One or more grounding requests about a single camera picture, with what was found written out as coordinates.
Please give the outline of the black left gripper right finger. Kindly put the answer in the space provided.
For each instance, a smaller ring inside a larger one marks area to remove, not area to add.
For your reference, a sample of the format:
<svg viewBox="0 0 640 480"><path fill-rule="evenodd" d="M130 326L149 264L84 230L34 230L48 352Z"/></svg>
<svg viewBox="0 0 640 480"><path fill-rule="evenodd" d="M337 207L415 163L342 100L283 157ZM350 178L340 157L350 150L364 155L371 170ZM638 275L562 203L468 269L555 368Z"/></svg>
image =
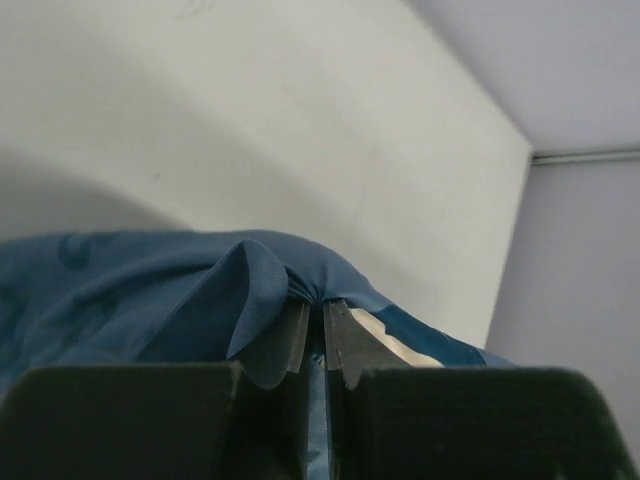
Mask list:
<svg viewBox="0 0 640 480"><path fill-rule="evenodd" d="M599 390L563 369L413 367L323 308L333 479L624 479Z"/></svg>

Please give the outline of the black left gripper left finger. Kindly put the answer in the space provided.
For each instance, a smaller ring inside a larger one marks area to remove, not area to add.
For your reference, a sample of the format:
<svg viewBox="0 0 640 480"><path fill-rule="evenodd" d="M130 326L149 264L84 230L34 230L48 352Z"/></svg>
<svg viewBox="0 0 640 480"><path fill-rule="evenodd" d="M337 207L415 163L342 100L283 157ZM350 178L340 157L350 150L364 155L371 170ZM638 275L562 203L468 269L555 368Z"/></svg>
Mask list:
<svg viewBox="0 0 640 480"><path fill-rule="evenodd" d="M1 406L5 479L303 479L307 304L231 360L46 367Z"/></svg>

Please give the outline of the blue cartoon print pillowcase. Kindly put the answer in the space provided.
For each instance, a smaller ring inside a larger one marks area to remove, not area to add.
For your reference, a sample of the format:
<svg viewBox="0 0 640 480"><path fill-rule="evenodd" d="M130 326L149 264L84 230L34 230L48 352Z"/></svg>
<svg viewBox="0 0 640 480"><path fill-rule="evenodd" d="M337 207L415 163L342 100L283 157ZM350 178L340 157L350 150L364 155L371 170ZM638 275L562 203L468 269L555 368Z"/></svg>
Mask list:
<svg viewBox="0 0 640 480"><path fill-rule="evenodd" d="M323 308L355 319L413 367L505 360L408 314L347 260L274 231L51 234L1 246L1 406L46 367L231 360L291 302L310 308L307 475L329 475Z"/></svg>

